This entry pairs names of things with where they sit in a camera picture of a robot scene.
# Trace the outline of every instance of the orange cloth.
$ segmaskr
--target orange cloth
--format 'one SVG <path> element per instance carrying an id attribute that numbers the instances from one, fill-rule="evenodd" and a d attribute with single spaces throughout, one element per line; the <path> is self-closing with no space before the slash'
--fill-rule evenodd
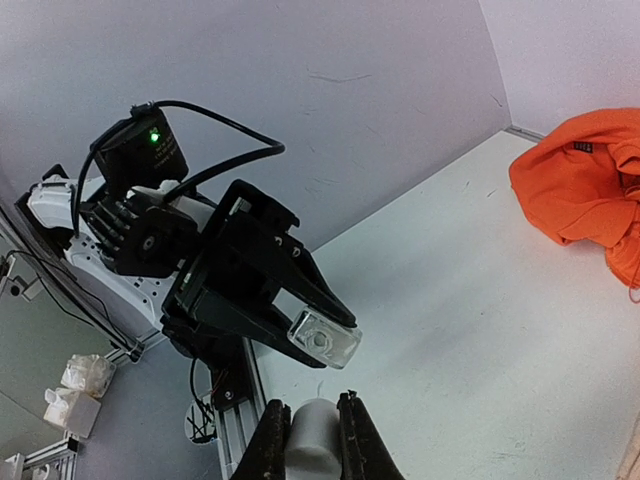
<path id="1" fill-rule="evenodd" d="M 518 158 L 509 174 L 534 226 L 561 245 L 583 239 L 603 245 L 611 271 L 626 285 L 640 286 L 634 278 L 640 264 L 640 108 L 568 120 Z"/>

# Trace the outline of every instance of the screw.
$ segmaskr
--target screw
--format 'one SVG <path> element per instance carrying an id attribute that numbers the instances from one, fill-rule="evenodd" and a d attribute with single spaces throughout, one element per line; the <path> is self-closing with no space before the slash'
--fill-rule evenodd
<path id="1" fill-rule="evenodd" d="M 148 252 L 153 248 L 155 244 L 156 244 L 156 237 L 154 237 L 153 235 L 149 235 L 147 238 L 144 239 L 144 243 L 142 244 L 142 249 L 145 252 Z"/>

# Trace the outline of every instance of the white surface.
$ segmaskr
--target white surface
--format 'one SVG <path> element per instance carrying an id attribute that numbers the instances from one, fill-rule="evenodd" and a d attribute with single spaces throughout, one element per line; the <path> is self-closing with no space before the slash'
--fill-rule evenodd
<path id="1" fill-rule="evenodd" d="M 637 0 L 480 0 L 514 125 L 640 102 Z"/>
<path id="2" fill-rule="evenodd" d="M 477 0 L 2 7 L 6 204 L 54 163 L 76 176 L 89 144 L 130 105 L 173 97 L 286 144 L 203 192 L 215 201 L 238 176 L 255 182 L 317 246 L 509 124 Z M 257 145 L 205 118 L 167 115 L 192 173 Z"/>
<path id="3" fill-rule="evenodd" d="M 531 145 L 499 133 L 315 252 L 363 343 L 344 371 L 259 347 L 266 395 L 356 390 L 407 479 L 613 478 L 640 310 L 600 248 L 525 220 L 507 168 Z"/>

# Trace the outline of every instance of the white box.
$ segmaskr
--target white box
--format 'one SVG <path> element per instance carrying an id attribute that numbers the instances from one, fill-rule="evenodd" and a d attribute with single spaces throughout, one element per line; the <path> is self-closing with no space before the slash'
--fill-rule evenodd
<path id="1" fill-rule="evenodd" d="M 84 392 L 58 389 L 56 393 L 63 396 L 68 406 L 50 404 L 44 419 L 74 435 L 89 438 L 100 411 L 100 402 Z"/>

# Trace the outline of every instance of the metal bracket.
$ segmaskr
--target metal bracket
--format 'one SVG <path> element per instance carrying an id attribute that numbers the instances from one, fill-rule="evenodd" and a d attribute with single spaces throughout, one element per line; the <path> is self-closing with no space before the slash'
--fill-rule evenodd
<path id="1" fill-rule="evenodd" d="M 253 344 L 244 338 L 243 345 L 252 392 L 246 400 L 224 412 L 215 410 L 218 453 L 224 480 L 229 480 L 238 467 L 267 406 Z"/>

